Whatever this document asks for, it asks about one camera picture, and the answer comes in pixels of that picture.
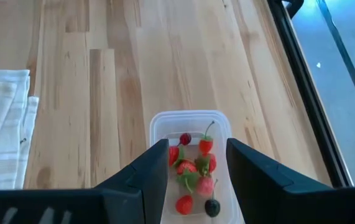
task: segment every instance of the striped cloth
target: striped cloth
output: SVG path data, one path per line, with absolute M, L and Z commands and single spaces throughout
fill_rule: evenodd
M 14 87 L 9 102 L 0 104 L 0 189 L 21 189 L 39 99 L 27 97 L 28 70 L 0 70 L 0 85 Z

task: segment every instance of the red strawberry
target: red strawberry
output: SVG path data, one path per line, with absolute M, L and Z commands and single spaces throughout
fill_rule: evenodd
M 184 133 L 180 136 L 180 143 L 183 146 L 188 145 L 191 142 L 191 134 L 190 133 Z
M 209 151 L 213 147 L 213 138 L 206 135 L 206 134 L 208 134 L 208 130 L 209 130 L 210 126 L 212 126 L 212 124 L 214 124 L 214 121 L 212 121 L 212 123 L 209 124 L 208 128 L 205 131 L 205 134 L 203 135 L 203 137 L 201 138 L 200 143 L 199 143 L 200 151 L 202 152 L 202 154 L 204 156 L 207 155 L 207 153 L 209 153 Z
M 183 171 L 185 169 L 188 169 L 188 171 L 190 172 L 196 172 L 197 169 L 195 167 L 195 164 L 192 162 L 192 161 L 189 161 L 189 160 L 183 160 L 182 163 L 180 163 L 180 165 L 178 165 L 176 171 L 177 171 L 177 174 L 178 175 L 181 175 L 183 174 Z
M 216 157 L 214 156 L 214 154 L 209 153 L 210 155 L 210 161 L 209 161 L 209 173 L 212 173 L 215 169 L 216 169 Z
M 170 146 L 169 147 L 169 166 L 172 166 L 178 159 L 178 147 Z
M 212 196 L 214 189 L 213 179 L 211 177 L 200 177 L 197 185 L 196 192 L 204 198 Z
M 182 215 L 188 215 L 192 211 L 193 199 L 191 195 L 182 196 L 176 202 L 176 210 Z

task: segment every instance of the green leaf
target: green leaf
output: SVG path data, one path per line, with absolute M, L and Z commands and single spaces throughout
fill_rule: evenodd
M 179 146 L 178 147 L 178 157 L 176 159 L 176 161 L 173 163 L 173 167 L 176 168 L 178 167 L 178 165 L 180 165 L 180 163 L 182 163 L 184 159 L 184 147 L 183 146 Z
M 210 165 L 210 155 L 201 156 L 195 159 L 195 167 L 199 171 L 200 175 L 208 176 L 209 175 L 209 165 Z
M 205 140 L 205 141 L 213 141 L 213 138 L 209 135 L 205 136 L 204 134 L 202 134 L 201 139 Z
M 177 182 L 185 186 L 191 193 L 196 189 L 196 184 L 200 174 L 198 172 L 190 172 L 188 169 L 183 171 L 182 175 L 177 177 Z

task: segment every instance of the dark cherry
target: dark cherry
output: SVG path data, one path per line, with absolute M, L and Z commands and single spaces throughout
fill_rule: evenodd
M 188 145 L 191 142 L 191 134 L 190 133 L 184 133 L 180 136 L 180 143 L 183 146 Z
M 216 199 L 209 199 L 205 202 L 205 212 L 211 218 L 219 215 L 220 212 L 220 203 Z

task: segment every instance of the cherry stem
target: cherry stem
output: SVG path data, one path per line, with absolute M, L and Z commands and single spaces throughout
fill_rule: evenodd
M 212 121 L 212 123 L 210 123 L 208 128 L 206 129 L 204 138 L 206 138 L 206 134 L 208 133 L 208 130 L 209 130 L 210 126 L 212 126 L 212 124 L 214 124 L 214 121 Z
M 219 181 L 219 180 L 216 179 L 216 182 L 214 183 L 214 186 L 213 186 L 212 199 L 214 199 L 214 189 L 216 188 L 217 181 Z

